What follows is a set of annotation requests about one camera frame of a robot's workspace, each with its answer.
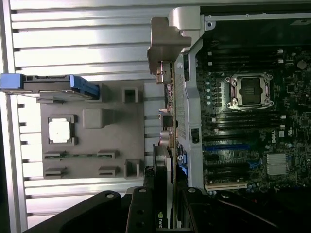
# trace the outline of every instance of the cpu socket cover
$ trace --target cpu socket cover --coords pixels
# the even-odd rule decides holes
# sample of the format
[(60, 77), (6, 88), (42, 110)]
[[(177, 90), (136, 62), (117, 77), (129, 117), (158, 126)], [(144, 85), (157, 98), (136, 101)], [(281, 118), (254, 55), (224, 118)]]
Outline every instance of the cpu socket cover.
[(267, 73), (234, 74), (226, 77), (230, 83), (231, 96), (227, 108), (233, 110), (263, 109), (272, 106), (270, 80)]

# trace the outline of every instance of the green circuit board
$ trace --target green circuit board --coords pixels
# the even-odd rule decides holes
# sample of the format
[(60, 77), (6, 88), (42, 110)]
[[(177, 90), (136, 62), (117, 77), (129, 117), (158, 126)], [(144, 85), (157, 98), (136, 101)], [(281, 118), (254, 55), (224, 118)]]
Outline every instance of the green circuit board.
[(311, 50), (228, 53), (197, 55), (206, 184), (311, 186)]

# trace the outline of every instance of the metal bracket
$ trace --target metal bracket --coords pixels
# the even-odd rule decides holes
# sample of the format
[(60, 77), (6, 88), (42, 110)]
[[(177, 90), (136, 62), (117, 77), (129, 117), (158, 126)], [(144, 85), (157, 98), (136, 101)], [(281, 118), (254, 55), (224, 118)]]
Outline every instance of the metal bracket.
[(161, 62), (175, 62), (181, 50), (191, 45), (191, 37), (183, 37), (176, 27), (169, 27), (165, 17), (151, 19), (151, 45), (147, 56), (150, 73), (157, 75)]

